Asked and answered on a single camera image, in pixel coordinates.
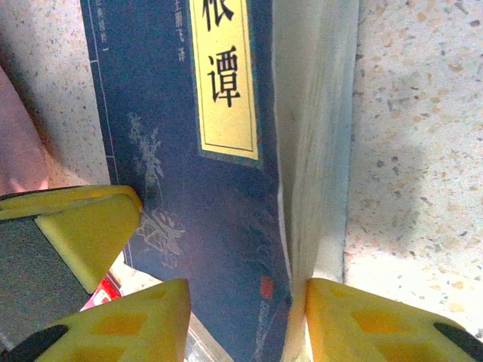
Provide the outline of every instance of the book cover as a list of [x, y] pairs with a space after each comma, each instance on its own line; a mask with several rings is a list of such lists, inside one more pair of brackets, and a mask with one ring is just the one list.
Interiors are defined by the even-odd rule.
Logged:
[[81, 5], [111, 181], [144, 203], [126, 263], [187, 278], [194, 315], [233, 360], [280, 360], [291, 295], [272, 2]]

